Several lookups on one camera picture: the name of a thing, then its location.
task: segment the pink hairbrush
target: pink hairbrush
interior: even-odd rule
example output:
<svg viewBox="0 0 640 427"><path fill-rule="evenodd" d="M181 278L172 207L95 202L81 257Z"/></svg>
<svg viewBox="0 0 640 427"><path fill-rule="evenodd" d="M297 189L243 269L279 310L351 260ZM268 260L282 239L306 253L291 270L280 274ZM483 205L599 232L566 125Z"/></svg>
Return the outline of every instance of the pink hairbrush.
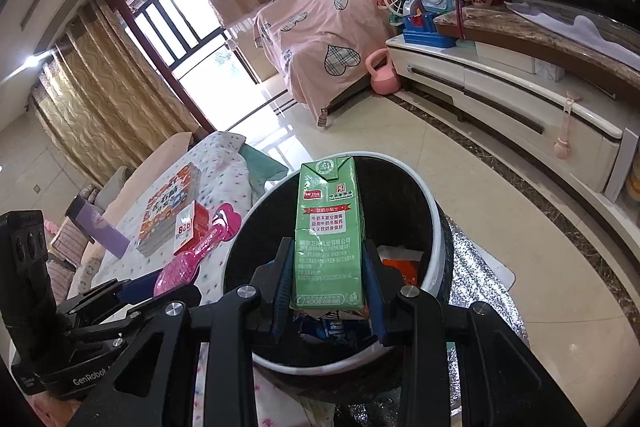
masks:
<svg viewBox="0 0 640 427"><path fill-rule="evenodd" d="M221 204L211 219L209 232L200 242L195 247L180 252L162 269L154 286L154 297L193 282L198 274L200 262L207 253L222 241L234 238L241 225L240 214L235 212L229 203Z"/></svg>

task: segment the blue toy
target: blue toy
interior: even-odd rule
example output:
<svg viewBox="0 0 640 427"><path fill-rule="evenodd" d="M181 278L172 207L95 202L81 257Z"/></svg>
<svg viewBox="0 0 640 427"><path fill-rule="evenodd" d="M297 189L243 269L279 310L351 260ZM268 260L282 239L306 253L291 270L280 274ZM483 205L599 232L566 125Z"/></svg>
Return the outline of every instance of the blue toy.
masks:
<svg viewBox="0 0 640 427"><path fill-rule="evenodd" d="M450 11L453 0L405 0L402 7L404 19L404 42L422 44L435 48L452 48L456 39L440 35L433 19L440 13Z"/></svg>

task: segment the green milk carton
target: green milk carton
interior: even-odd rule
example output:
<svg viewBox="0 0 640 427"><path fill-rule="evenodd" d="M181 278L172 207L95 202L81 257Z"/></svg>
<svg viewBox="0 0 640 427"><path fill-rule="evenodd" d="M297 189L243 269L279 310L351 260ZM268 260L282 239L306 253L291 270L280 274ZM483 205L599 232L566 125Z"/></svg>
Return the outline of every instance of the green milk carton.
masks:
<svg viewBox="0 0 640 427"><path fill-rule="evenodd" d="M302 164L291 308L362 308L363 238L364 220L353 157L336 156Z"/></svg>

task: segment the pink kettlebell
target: pink kettlebell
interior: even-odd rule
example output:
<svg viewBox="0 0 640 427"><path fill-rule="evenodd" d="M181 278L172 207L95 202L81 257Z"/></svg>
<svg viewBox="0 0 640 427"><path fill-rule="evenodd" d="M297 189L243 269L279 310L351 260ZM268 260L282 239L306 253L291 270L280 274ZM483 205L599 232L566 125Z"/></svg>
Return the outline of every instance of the pink kettlebell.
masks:
<svg viewBox="0 0 640 427"><path fill-rule="evenodd" d="M379 62L386 56L386 64L381 68L375 70L373 68L374 62ZM391 94L400 89L400 80L396 75L391 57L389 57L389 50L382 48L369 55L364 61L367 71L371 73L371 88L378 94Z"/></svg>

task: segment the drawer handle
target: drawer handle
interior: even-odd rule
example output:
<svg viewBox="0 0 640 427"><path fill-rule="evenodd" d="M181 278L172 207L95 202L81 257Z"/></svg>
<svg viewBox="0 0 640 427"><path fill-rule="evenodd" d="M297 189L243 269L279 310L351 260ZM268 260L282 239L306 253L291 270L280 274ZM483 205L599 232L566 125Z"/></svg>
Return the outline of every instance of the drawer handle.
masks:
<svg viewBox="0 0 640 427"><path fill-rule="evenodd" d="M494 108L496 111L500 111L508 117L513 118L513 120L526 125L530 128L530 130L535 131L538 134L544 134L545 132L545 128L543 125L531 120L530 118L527 118L526 116L521 115L519 112L514 111L513 109L506 107L501 103L495 102L495 100L487 98L486 96L483 96L482 94L476 93L474 91L469 91L468 89L464 90L464 94L469 98L478 100L478 102L484 103L484 105L488 105L489 107Z"/></svg>
<svg viewBox="0 0 640 427"><path fill-rule="evenodd" d="M566 92L566 100L564 101L564 107L562 108L562 124L560 125L560 136L554 143L554 153L556 157L561 160L566 160L571 152L569 146L569 124L571 123L571 109L574 107L574 102L580 100L580 95L575 91L568 90Z"/></svg>
<svg viewBox="0 0 640 427"><path fill-rule="evenodd" d="M433 73L427 73L426 71L419 70L418 68L416 68L415 66L412 66L411 64L407 65L406 70L409 73L417 74L419 76L423 76L424 78L433 80L434 82L439 82L440 84L444 84L445 86L450 87L451 89L455 89L458 91L462 91L465 89L464 87L459 86L455 82L451 82L450 80L437 76Z"/></svg>

